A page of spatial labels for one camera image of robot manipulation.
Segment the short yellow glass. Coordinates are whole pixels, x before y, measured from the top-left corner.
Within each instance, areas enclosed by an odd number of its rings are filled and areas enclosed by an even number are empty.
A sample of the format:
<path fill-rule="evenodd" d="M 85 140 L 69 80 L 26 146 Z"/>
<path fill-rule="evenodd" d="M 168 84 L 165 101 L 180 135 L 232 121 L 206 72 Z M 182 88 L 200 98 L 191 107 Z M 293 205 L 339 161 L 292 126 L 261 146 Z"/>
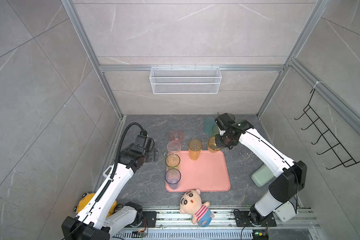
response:
<path fill-rule="evenodd" d="M 217 146 L 216 143 L 216 137 L 211 137 L 208 140 L 208 151 L 210 153 L 217 153 L 218 151 L 220 151 L 222 148 Z"/>

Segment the teal dimpled glass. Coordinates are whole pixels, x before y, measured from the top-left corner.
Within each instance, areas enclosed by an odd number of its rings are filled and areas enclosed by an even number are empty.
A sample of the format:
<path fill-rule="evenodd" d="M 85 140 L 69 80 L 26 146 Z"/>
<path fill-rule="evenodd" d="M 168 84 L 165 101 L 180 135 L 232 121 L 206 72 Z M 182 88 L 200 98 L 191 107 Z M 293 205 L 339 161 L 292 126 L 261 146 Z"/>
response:
<path fill-rule="evenodd" d="M 213 127 L 216 125 L 215 118 L 212 116 L 207 116 L 204 119 L 204 133 L 206 135 L 213 136 L 215 133 Z"/>

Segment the tall green glass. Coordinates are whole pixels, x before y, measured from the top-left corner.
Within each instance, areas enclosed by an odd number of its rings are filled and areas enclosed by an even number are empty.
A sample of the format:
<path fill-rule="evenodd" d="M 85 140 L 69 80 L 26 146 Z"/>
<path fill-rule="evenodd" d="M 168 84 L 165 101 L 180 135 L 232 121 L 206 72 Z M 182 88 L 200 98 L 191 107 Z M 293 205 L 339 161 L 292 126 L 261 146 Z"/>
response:
<path fill-rule="evenodd" d="M 165 163 L 166 163 L 166 166 L 167 166 L 167 170 L 179 169 L 179 166 L 180 166 L 180 163 L 181 163 L 181 158 L 177 154 L 169 154 L 166 157 Z"/>

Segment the tall yellow glass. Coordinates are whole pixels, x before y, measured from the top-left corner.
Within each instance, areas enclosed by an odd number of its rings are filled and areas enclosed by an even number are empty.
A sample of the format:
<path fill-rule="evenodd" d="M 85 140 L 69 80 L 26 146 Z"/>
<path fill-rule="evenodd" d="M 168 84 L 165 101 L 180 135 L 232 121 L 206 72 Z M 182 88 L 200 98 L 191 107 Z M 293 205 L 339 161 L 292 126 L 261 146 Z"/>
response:
<path fill-rule="evenodd" d="M 191 140 L 188 144 L 190 159 L 196 161 L 202 151 L 203 144 L 200 140 Z"/>

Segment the clear glass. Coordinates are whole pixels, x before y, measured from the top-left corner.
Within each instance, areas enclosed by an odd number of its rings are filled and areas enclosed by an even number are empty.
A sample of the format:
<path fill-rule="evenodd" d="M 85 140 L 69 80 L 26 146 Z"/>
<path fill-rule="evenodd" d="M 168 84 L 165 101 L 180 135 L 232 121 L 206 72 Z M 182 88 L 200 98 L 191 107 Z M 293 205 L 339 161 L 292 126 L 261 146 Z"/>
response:
<path fill-rule="evenodd" d="M 181 152 L 181 143 L 177 141 L 171 141 L 167 144 L 168 154 L 176 154 L 179 155 Z"/>

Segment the tall blue glass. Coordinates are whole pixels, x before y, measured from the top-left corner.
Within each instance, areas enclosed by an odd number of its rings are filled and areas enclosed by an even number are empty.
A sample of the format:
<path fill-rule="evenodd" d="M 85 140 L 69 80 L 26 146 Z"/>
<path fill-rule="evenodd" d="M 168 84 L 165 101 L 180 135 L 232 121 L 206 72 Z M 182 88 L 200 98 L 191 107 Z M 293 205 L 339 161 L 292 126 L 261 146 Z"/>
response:
<path fill-rule="evenodd" d="M 166 171 L 165 181 L 171 189 L 177 189 L 180 180 L 181 172 L 178 169 L 172 168 Z"/>

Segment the pink plastic tray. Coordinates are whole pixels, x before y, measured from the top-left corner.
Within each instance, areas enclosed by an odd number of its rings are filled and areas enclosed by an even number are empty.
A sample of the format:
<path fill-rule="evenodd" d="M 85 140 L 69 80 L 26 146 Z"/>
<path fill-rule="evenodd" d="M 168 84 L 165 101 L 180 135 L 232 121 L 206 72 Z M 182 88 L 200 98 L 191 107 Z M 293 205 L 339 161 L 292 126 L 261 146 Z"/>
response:
<path fill-rule="evenodd" d="M 191 160 L 188 151 L 180 152 L 181 179 L 176 189 L 166 185 L 168 192 L 184 193 L 199 189 L 202 192 L 226 192 L 231 188 L 224 153 L 201 151 L 197 160 Z"/>

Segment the short pink glass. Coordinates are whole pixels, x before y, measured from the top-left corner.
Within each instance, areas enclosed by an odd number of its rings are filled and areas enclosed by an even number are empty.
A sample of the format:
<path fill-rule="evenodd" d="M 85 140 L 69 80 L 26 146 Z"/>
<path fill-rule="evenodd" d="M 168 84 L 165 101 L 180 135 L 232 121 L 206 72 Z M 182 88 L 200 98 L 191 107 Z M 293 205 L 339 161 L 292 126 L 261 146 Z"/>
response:
<path fill-rule="evenodd" d="M 170 138 L 172 141 L 181 143 L 184 138 L 184 134 L 180 130 L 174 130 L 170 133 Z"/>

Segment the dark grey glass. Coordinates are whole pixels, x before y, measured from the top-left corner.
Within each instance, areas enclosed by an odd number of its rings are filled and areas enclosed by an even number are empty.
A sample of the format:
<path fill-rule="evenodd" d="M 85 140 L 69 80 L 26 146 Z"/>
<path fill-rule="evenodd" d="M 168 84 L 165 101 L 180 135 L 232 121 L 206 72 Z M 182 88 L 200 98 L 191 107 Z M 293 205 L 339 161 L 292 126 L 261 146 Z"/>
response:
<path fill-rule="evenodd" d="M 235 117 L 233 114 L 228 113 L 228 115 L 229 115 L 229 117 L 230 117 L 233 121 L 235 121 L 236 117 Z"/>

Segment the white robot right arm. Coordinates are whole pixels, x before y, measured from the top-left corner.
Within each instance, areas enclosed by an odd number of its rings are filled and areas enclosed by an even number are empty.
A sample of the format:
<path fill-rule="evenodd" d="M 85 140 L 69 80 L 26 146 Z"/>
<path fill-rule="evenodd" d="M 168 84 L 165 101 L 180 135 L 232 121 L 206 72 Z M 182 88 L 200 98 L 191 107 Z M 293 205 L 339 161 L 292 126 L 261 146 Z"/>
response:
<path fill-rule="evenodd" d="M 292 204 L 290 200 L 297 198 L 299 191 L 305 187 L 306 164 L 302 161 L 296 162 L 281 153 L 246 120 L 236 122 L 232 114 L 224 113 L 218 115 L 215 122 L 219 127 L 219 134 L 215 136 L 218 148 L 231 150 L 242 144 L 272 173 L 273 182 L 270 183 L 268 191 L 250 208 L 250 223 L 261 226 L 272 213 L 276 213 L 282 222 L 296 216 L 297 204 Z"/>

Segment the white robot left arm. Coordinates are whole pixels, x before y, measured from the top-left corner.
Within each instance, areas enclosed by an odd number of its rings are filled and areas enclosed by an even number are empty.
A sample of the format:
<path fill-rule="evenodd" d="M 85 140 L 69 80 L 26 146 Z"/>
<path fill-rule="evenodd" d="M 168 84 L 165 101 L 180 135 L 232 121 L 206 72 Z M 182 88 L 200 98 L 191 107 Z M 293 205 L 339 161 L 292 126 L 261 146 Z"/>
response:
<path fill-rule="evenodd" d="M 110 167 L 109 175 L 94 197 L 73 218 L 62 223 L 64 240 L 109 240 L 124 227 L 138 227 L 143 223 L 143 208 L 132 202 L 108 216 L 119 193 L 134 173 L 149 158 L 155 147 L 146 133 L 138 135 L 135 142 L 122 150 L 116 166 Z"/>

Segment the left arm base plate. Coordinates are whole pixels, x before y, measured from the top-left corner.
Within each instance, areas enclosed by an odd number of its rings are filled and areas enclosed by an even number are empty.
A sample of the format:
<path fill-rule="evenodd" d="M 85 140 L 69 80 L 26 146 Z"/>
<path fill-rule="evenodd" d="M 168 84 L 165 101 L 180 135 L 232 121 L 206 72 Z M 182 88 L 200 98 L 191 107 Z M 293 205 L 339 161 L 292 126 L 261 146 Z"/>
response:
<path fill-rule="evenodd" d="M 158 212 L 156 212 L 156 211 L 142 212 L 140 221 L 139 221 L 140 224 L 139 224 L 138 228 L 144 228 L 145 225 L 148 228 L 155 228 L 156 222 L 157 222 L 157 214 L 158 214 Z"/>

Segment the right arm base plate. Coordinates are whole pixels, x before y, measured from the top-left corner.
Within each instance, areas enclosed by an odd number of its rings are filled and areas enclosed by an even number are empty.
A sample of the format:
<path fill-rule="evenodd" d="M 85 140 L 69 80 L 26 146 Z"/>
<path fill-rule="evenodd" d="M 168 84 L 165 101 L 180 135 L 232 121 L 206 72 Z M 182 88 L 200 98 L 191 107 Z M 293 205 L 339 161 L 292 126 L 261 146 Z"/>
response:
<path fill-rule="evenodd" d="M 250 211 L 233 210 L 237 227 L 276 227 L 276 220 L 273 213 L 266 217 L 252 217 Z"/>

